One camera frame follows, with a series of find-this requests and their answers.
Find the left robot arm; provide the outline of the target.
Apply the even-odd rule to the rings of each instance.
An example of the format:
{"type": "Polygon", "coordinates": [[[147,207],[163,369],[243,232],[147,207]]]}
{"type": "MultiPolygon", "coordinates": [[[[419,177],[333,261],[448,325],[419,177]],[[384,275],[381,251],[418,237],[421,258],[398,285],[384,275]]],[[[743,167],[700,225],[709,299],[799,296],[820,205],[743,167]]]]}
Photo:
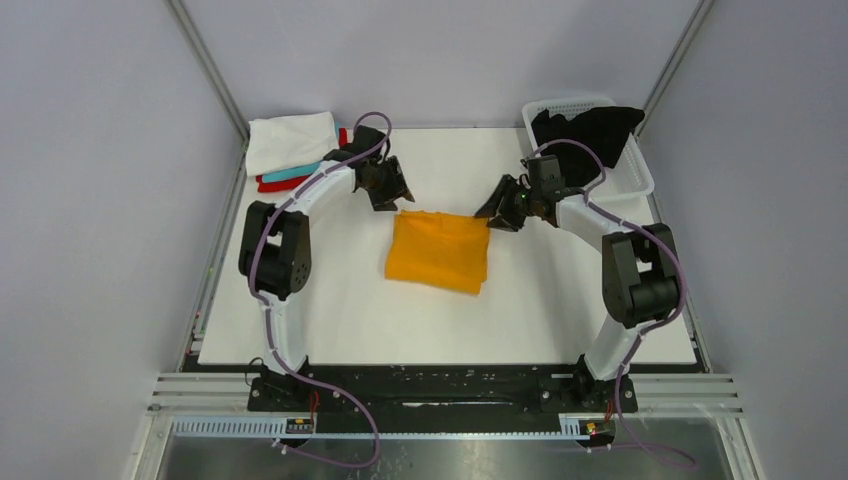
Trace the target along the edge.
{"type": "Polygon", "coordinates": [[[272,398],[288,411],[301,409],[310,397],[308,381],[293,373],[308,360],[299,293],[312,273],[311,228],[358,190],[367,193],[376,212],[395,211],[399,199],[414,200],[398,158],[391,155],[348,165],[322,161],[282,202],[254,201],[246,210],[238,269],[262,314],[263,362],[281,375],[272,398]]]}

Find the black t shirt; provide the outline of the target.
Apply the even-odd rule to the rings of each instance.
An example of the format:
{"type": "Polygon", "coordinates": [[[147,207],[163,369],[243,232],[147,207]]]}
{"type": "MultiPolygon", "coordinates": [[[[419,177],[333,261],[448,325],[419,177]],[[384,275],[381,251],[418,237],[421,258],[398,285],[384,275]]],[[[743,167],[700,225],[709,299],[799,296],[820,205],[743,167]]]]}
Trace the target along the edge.
{"type": "MultiPolygon", "coordinates": [[[[602,106],[580,113],[571,120],[548,109],[531,121],[539,145],[568,139],[592,150],[605,168],[615,168],[629,136],[645,119],[645,112],[633,107],[602,106]]],[[[567,187],[585,187],[601,174],[593,157],[579,146],[557,144],[542,151],[555,155],[567,187]]]]}

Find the yellow t shirt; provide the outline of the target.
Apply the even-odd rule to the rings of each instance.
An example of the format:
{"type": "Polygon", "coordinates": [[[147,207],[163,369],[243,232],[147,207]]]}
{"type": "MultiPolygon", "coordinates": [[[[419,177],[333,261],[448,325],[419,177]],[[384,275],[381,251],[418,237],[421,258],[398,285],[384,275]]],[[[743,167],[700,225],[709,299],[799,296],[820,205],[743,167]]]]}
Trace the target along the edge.
{"type": "Polygon", "coordinates": [[[394,219],[385,278],[478,295],[488,277],[489,242],[484,219],[402,211],[394,219]]]}

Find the white plastic basket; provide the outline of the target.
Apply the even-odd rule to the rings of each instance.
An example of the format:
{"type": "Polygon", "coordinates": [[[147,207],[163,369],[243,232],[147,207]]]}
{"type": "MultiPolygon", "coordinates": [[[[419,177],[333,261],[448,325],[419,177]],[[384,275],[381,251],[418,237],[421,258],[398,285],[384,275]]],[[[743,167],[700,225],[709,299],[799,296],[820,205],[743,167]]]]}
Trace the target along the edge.
{"type": "MultiPolygon", "coordinates": [[[[531,101],[522,107],[521,113],[531,147],[535,149],[539,142],[531,122],[540,112],[547,110],[551,116],[562,114],[572,120],[592,108],[613,106],[617,106],[617,103],[606,96],[578,95],[531,101]]],[[[598,203],[634,200],[654,191],[654,179],[632,133],[628,135],[616,166],[608,168],[606,173],[607,179],[591,194],[591,198],[598,203]]]]}

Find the teal folded t shirt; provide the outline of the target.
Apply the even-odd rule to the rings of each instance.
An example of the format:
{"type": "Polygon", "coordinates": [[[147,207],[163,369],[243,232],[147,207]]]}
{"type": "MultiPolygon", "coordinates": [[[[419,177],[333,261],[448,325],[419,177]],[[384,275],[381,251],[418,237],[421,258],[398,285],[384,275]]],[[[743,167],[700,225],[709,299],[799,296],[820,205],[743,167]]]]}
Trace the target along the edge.
{"type": "MultiPolygon", "coordinates": [[[[345,128],[342,128],[339,124],[337,127],[337,140],[340,146],[344,146],[348,143],[348,133],[345,128]]],[[[320,166],[321,160],[305,164],[296,167],[290,167],[283,170],[279,170],[276,172],[271,172],[268,174],[263,174],[257,178],[257,181],[260,183],[277,183],[283,182],[294,178],[299,178],[303,176],[309,176],[314,173],[320,166]]]]}

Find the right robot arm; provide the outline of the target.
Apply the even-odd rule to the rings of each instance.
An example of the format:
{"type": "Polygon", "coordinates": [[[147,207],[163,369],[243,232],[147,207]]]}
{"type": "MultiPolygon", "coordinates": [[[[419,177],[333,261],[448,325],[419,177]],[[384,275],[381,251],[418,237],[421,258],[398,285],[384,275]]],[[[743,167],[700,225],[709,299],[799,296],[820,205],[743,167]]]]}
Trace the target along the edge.
{"type": "Polygon", "coordinates": [[[581,188],[555,180],[524,184],[511,175],[500,179],[474,216],[490,229],[509,232],[537,217],[600,253],[607,316],[576,364],[569,394],[583,410],[601,410],[621,387],[644,337],[682,309],[685,282],[670,228],[626,221],[593,203],[581,188]]]}

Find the white folded t shirt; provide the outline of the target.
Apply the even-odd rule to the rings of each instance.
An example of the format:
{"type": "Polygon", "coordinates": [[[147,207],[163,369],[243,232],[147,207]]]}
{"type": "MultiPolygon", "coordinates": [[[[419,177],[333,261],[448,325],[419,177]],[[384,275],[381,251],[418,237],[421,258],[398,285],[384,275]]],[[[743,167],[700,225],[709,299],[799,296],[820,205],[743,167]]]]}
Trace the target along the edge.
{"type": "Polygon", "coordinates": [[[251,120],[249,133],[245,170],[253,177],[314,163],[338,147],[329,111],[251,120]]]}

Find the red folded t shirt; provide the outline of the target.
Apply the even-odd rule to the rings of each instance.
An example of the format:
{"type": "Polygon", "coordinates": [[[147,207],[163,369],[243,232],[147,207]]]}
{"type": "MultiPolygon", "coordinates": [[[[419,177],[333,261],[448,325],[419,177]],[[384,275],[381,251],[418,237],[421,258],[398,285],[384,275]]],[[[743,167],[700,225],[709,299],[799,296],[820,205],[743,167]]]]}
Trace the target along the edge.
{"type": "Polygon", "coordinates": [[[296,188],[297,186],[299,186],[300,184],[302,184],[303,182],[305,182],[306,179],[309,176],[303,176],[303,177],[294,178],[294,179],[290,179],[290,180],[283,181],[283,182],[277,182],[277,183],[260,183],[260,182],[257,181],[257,178],[259,176],[255,176],[255,177],[249,176],[249,177],[253,177],[256,180],[256,182],[258,184],[258,187],[257,187],[258,192],[260,192],[260,193],[271,193],[271,192],[282,192],[282,191],[292,190],[292,189],[296,188]]]}

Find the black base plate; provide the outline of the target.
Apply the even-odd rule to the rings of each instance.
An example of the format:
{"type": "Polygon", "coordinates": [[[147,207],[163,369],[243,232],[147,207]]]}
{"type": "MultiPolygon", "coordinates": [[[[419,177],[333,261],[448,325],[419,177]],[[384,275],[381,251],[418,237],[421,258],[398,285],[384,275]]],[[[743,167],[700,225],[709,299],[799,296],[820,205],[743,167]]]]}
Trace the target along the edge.
{"type": "Polygon", "coordinates": [[[303,413],[297,430],[320,433],[543,433],[560,414],[610,420],[642,402],[629,375],[592,380],[583,364],[553,365],[311,365],[300,378],[261,360],[202,367],[199,378],[235,375],[250,412],[303,413]]]}

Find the right aluminium frame post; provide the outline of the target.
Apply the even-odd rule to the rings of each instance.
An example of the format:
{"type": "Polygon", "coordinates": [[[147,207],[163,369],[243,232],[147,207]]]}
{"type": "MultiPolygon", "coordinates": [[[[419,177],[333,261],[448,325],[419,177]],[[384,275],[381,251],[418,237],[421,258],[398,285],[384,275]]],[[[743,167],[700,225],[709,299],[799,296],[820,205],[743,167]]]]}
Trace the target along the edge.
{"type": "Polygon", "coordinates": [[[715,0],[699,0],[689,17],[681,35],[679,36],[671,54],[669,55],[660,75],[655,82],[643,110],[645,119],[636,129],[636,137],[639,137],[647,128],[650,119],[659,106],[665,92],[672,83],[677,71],[683,63],[688,51],[697,38],[702,26],[713,10],[715,0]]]}

